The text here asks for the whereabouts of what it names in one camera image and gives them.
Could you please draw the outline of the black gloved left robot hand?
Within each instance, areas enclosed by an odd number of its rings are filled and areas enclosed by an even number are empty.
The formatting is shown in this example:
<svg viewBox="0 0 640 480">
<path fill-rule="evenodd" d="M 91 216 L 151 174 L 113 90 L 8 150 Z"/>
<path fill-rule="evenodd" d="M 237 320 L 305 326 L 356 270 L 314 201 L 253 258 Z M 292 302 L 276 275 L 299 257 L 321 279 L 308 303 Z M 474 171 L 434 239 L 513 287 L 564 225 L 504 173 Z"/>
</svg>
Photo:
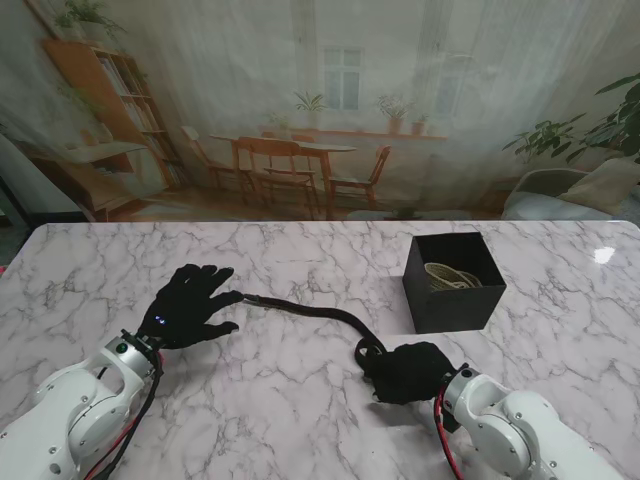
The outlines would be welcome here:
<svg viewBox="0 0 640 480">
<path fill-rule="evenodd" d="M 215 313 L 244 299 L 237 290 L 216 292 L 233 273 L 231 267 L 215 265 L 180 267 L 156 294 L 136 335 L 158 349 L 177 350 L 237 331 L 234 322 L 209 322 Z"/>
</svg>

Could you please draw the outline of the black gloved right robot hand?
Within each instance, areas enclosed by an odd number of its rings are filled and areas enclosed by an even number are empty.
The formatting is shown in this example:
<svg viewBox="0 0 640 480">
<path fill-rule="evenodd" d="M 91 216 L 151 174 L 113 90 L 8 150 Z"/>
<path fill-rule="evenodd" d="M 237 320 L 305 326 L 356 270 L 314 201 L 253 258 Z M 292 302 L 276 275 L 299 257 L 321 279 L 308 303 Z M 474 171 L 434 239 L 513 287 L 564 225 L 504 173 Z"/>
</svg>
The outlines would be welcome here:
<svg viewBox="0 0 640 480">
<path fill-rule="evenodd" d="M 405 344 L 386 351 L 362 339 L 354 357 L 372 384 L 374 397 L 387 404 L 432 400 L 445 380 L 456 373 L 444 353 L 430 342 Z"/>
</svg>

